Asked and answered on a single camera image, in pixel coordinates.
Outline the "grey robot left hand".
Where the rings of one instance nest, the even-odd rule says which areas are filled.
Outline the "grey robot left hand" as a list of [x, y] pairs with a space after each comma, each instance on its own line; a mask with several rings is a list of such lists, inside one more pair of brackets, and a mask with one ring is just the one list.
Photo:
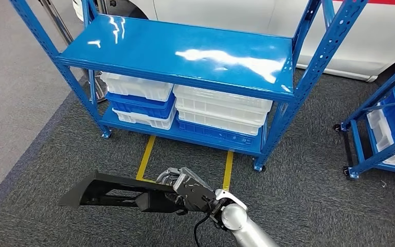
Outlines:
[[189, 211], [211, 211], [214, 190], [187, 167], [168, 168], [156, 179], [159, 184], [171, 186]]

